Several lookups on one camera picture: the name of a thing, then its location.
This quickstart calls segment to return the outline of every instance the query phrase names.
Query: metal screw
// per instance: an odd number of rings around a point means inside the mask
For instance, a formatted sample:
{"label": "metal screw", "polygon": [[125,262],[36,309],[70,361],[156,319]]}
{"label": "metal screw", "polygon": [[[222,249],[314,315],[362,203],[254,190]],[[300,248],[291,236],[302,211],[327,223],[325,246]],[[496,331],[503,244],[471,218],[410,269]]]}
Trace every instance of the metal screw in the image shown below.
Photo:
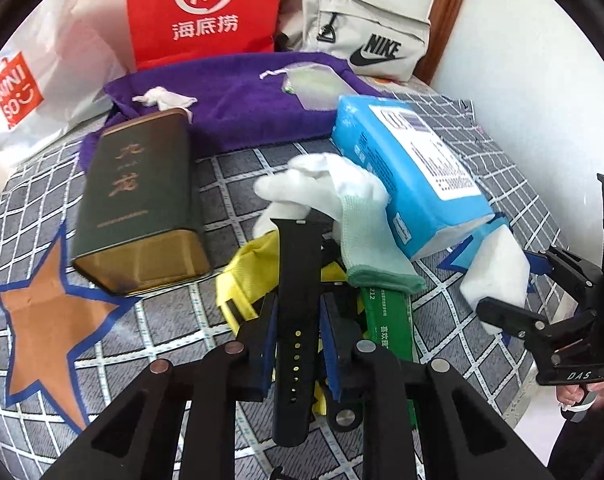
{"label": "metal screw", "polygon": [[229,343],[226,343],[224,345],[224,351],[227,354],[239,354],[240,352],[242,352],[242,350],[244,350],[244,345],[239,341],[230,341]]}
{"label": "metal screw", "polygon": [[431,362],[431,368],[433,368],[436,372],[441,374],[448,372],[451,368],[451,365],[448,364],[447,360],[444,359],[434,359]]}
{"label": "metal screw", "polygon": [[368,339],[360,339],[356,343],[355,348],[357,348],[363,354],[370,354],[376,349],[376,344]]}
{"label": "metal screw", "polygon": [[163,374],[169,369],[169,361],[166,359],[156,359],[149,367],[153,374]]}
{"label": "metal screw", "polygon": [[355,422],[355,413],[353,410],[342,410],[340,413],[335,415],[335,421],[338,423],[338,426],[348,428]]}

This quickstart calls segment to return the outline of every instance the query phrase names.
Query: white label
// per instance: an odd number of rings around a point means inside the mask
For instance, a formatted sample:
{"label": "white label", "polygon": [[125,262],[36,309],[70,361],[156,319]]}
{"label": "white label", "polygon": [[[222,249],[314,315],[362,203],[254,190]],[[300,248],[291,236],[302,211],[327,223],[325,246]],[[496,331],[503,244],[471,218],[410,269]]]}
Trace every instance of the white label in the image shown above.
{"label": "white label", "polygon": [[404,220],[402,220],[400,213],[396,213],[393,217],[393,225],[395,226],[397,235],[400,237],[400,240],[402,240],[402,243],[404,245],[409,243],[412,236],[409,229],[406,228],[406,224],[404,223]]}
{"label": "white label", "polygon": [[400,107],[370,108],[420,168],[441,200],[480,194],[464,166],[418,114]]}

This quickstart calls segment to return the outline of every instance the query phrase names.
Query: gray checkered tablecloth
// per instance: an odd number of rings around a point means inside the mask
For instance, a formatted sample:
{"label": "gray checkered tablecloth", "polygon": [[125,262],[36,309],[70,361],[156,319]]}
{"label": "gray checkered tablecloth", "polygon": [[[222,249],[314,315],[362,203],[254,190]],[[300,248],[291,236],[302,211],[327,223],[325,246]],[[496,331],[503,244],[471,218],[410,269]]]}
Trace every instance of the gray checkered tablecloth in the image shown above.
{"label": "gray checkered tablecloth", "polygon": [[[468,168],[496,211],[503,211],[519,243],[533,251],[564,241],[546,207],[500,147],[476,125],[470,104],[437,95],[402,94]],[[43,251],[66,219],[74,236],[84,174],[77,163],[78,140],[67,140],[15,174],[0,195],[0,284],[31,275]],[[328,140],[269,146],[198,162],[205,206],[206,235],[217,272],[251,237],[253,223],[266,203],[253,193],[261,175],[284,169],[299,153],[335,151]],[[504,413],[522,386],[532,359],[522,342],[506,346],[487,335],[459,290],[461,275],[439,270],[445,252],[416,263],[428,288],[413,303],[415,341],[421,362],[439,356],[450,361],[476,390]],[[69,280],[89,286],[71,267]],[[562,291],[546,277],[536,279],[527,308],[551,319]],[[41,393],[7,407],[4,384],[11,334],[0,309],[0,457],[15,478],[41,476],[75,434]],[[99,343],[75,362],[90,420],[104,409],[150,361],[181,364],[201,358],[232,338],[215,306],[215,279],[145,294]],[[282,449],[271,439],[271,397],[263,404],[240,403],[236,409],[236,478],[261,480],[282,465],[288,475],[309,479],[362,478],[362,430],[334,435],[316,417],[304,444]],[[419,441],[416,464],[423,473]],[[175,475],[180,466],[180,438]],[[412,467],[410,460],[407,467]]]}

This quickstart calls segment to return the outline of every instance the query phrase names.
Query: purple cloth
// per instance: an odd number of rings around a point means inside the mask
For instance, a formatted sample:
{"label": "purple cloth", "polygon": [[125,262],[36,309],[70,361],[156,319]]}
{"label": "purple cloth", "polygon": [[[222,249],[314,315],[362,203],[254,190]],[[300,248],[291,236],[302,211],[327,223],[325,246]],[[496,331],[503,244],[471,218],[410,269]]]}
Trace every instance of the purple cloth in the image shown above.
{"label": "purple cloth", "polygon": [[[328,136],[336,111],[304,110],[295,95],[282,91],[283,75],[260,74],[300,61],[330,66],[357,93],[381,94],[359,79],[343,59],[320,52],[282,52],[274,54],[235,54],[175,63],[125,75],[107,83],[104,91],[115,104],[106,126],[157,111],[132,102],[150,88],[163,86],[171,92],[195,97],[189,109],[189,127],[194,156],[204,157],[242,148],[256,148],[276,142],[297,142]],[[79,162],[87,171],[101,131],[82,140]]]}

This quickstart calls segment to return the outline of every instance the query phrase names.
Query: star sticker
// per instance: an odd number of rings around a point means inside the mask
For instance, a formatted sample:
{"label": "star sticker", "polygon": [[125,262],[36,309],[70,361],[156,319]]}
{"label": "star sticker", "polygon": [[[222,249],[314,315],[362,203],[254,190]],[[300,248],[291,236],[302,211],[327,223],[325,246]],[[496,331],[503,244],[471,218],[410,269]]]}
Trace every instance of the star sticker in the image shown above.
{"label": "star sticker", "polygon": [[100,341],[140,298],[116,298],[66,278],[66,228],[58,229],[28,280],[0,285],[13,335],[6,405],[41,390],[77,433],[89,424],[75,360]]}

